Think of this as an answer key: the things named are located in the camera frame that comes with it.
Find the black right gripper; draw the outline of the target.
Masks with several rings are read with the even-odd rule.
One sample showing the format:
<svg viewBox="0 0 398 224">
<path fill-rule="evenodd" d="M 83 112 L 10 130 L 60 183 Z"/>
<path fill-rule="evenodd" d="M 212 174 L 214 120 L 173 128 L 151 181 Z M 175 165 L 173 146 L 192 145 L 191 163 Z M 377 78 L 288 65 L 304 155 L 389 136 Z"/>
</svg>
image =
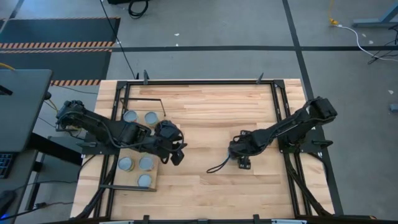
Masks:
<svg viewBox="0 0 398 224">
<path fill-rule="evenodd" d="M 230 141 L 228 151 L 233 157 L 240 157 L 238 159 L 240 169 L 250 170 L 251 161 L 248 156 L 258 155 L 260 148 L 253 141 L 252 131 L 241 130 L 240 135 Z"/>
</svg>

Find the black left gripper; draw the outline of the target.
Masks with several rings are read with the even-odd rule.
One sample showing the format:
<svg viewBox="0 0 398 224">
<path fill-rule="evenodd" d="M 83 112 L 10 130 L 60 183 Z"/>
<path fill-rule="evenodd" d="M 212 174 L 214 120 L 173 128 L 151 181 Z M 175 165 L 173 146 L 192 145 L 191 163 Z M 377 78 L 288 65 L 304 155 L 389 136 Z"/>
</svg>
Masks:
<svg viewBox="0 0 398 224">
<path fill-rule="evenodd" d="M 184 158 L 182 149 L 187 146 L 182 131 L 170 120 L 160 121 L 154 131 L 157 148 L 171 153 L 172 164 L 178 166 Z"/>
</svg>

